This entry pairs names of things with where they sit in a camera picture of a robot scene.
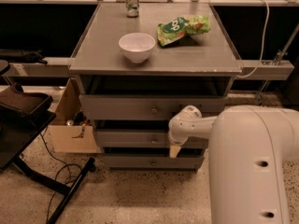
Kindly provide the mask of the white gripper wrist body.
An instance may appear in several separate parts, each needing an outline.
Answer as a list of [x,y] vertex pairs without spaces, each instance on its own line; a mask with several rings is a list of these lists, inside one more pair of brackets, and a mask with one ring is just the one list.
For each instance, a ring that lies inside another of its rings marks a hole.
[[199,134],[199,128],[196,122],[200,121],[202,114],[200,110],[193,106],[187,105],[173,118],[168,124],[168,138],[172,145],[182,146],[189,137],[195,137]]

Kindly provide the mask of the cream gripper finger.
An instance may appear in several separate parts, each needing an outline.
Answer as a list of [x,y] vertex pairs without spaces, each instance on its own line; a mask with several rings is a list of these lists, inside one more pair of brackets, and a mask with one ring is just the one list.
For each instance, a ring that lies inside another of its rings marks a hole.
[[181,150],[181,145],[171,144],[169,150],[169,157],[174,159],[178,156]]

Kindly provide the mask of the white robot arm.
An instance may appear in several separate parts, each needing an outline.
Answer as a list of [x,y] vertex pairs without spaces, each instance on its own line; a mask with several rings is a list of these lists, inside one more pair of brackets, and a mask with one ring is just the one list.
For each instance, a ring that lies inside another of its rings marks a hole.
[[282,163],[299,156],[299,112],[237,105],[204,118],[193,105],[169,121],[170,156],[208,141],[212,224],[290,224]]

